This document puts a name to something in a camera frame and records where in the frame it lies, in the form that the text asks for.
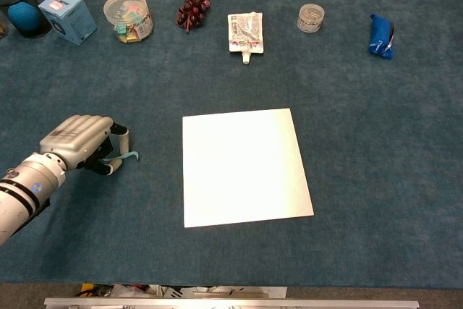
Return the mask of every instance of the white square board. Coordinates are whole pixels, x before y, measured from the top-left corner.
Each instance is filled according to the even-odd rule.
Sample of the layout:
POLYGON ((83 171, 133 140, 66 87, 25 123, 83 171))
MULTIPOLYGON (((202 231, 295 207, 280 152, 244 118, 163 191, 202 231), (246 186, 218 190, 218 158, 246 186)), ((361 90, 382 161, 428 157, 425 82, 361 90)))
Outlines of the white square board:
POLYGON ((312 216, 289 109, 183 117, 184 226, 312 216))

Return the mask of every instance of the robotic hand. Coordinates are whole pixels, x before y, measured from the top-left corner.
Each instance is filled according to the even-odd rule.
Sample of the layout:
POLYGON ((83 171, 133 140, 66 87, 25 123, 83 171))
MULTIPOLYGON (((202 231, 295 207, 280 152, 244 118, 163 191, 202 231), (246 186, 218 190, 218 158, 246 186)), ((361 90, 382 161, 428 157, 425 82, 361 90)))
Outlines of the robotic hand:
POLYGON ((0 180, 0 245, 50 205, 49 198, 63 184, 66 170, 85 168, 111 175, 120 167, 120 157, 107 164, 101 161, 113 150, 109 133, 119 136, 121 155, 127 155, 126 127, 109 117, 75 115, 42 139, 40 153, 8 169, 0 180))

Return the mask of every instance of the small cardboard box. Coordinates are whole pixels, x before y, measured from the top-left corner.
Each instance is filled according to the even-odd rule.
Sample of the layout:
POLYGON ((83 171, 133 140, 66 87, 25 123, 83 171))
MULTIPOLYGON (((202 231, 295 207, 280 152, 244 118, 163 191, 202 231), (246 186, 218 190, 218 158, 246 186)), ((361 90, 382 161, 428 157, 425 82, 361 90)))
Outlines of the small cardboard box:
POLYGON ((38 7, 58 34, 76 45, 97 28, 83 0, 45 0, 38 7))

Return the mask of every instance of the blue carpet surface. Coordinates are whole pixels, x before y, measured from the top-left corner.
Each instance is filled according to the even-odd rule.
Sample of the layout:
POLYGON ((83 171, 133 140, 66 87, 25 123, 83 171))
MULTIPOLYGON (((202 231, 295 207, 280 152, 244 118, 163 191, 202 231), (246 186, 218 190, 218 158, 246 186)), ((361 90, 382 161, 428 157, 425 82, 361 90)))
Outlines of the blue carpet surface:
POLYGON ((155 30, 117 41, 105 0, 81 47, 50 32, 0 40, 0 168, 73 114, 131 130, 140 161, 73 171, 0 247, 0 281, 463 287, 463 0, 148 0, 155 30), (306 3, 323 28, 296 27, 306 3), (226 16, 263 12, 264 55, 228 52, 226 16), (368 53, 376 13, 394 58, 368 53), (290 108, 315 215, 185 229, 182 117, 290 108))

